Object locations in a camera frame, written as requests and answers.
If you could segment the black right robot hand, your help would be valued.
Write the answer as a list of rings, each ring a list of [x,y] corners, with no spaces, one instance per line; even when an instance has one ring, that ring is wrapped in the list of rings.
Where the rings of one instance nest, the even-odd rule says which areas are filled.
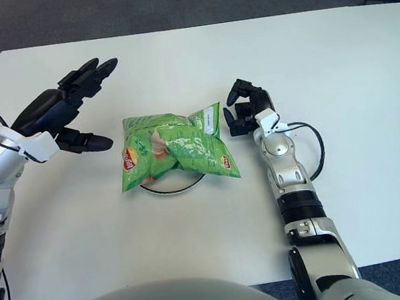
[[[232,85],[226,104],[223,114],[232,137],[254,132],[258,128],[255,116],[264,109],[275,110],[266,90],[241,79]]]

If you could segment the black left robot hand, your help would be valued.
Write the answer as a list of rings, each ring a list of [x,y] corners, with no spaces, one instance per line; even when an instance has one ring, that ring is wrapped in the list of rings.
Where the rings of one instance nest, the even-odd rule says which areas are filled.
[[[62,151],[107,151],[113,140],[94,133],[82,133],[68,128],[79,114],[85,98],[93,98],[101,89],[102,82],[115,70],[118,59],[99,63],[93,58],[80,69],[72,70],[58,82],[55,89],[47,89],[30,103],[13,122],[11,129],[25,137],[49,132]]]

